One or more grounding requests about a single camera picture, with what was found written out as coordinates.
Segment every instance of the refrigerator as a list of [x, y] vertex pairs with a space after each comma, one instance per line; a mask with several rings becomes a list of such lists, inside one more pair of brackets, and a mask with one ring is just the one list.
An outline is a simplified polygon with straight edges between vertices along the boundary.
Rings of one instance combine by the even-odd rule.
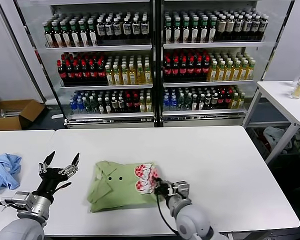
[[56, 99], [66, 128], [240, 125], [293, 5], [0, 0], [29, 70], [45, 98]]

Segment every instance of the blue cloth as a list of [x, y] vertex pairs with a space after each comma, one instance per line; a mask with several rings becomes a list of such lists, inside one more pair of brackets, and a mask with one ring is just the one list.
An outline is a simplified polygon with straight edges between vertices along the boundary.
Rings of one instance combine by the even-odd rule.
[[0, 155], [0, 188], [8, 187], [10, 190], [16, 189], [20, 183], [13, 177], [20, 172], [21, 157], [11, 154]]

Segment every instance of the robotic arm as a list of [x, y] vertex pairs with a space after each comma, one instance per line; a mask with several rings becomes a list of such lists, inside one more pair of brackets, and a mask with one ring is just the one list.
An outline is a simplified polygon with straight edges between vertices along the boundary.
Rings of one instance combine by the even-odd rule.
[[0, 205], [17, 210], [19, 219], [12, 221], [0, 231], [0, 240], [44, 240], [44, 226], [49, 218], [49, 207], [54, 202], [56, 191], [68, 187], [67, 181], [78, 171], [79, 153], [74, 157], [71, 165], [65, 168], [49, 167], [55, 152], [47, 156], [43, 163], [39, 163], [39, 176], [42, 181], [36, 191], [17, 191], [13, 197], [0, 198]]
[[157, 202], [161, 217], [159, 196], [163, 196], [170, 214], [175, 218], [177, 232], [169, 225], [168, 227], [178, 233], [186, 240], [229, 240], [226, 236], [221, 235], [211, 225], [207, 215], [197, 206], [192, 204], [188, 198], [190, 184], [186, 181], [177, 181], [175, 183], [156, 178], [154, 194], [157, 196]]

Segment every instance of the green shirt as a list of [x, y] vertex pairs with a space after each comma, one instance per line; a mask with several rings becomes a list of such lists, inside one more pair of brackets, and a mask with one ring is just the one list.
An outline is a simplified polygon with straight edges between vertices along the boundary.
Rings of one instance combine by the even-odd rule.
[[155, 165], [150, 163], [119, 164], [100, 161], [88, 194], [91, 212], [127, 205], [153, 204], [157, 177]]

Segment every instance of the cardboard box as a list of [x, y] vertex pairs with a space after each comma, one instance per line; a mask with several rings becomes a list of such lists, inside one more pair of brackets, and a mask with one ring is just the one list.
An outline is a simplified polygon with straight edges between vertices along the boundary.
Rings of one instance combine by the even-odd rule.
[[22, 130], [28, 127], [44, 108], [44, 105], [31, 99], [0, 101], [0, 111], [1, 109], [21, 111], [19, 116], [0, 117], [0, 131]]

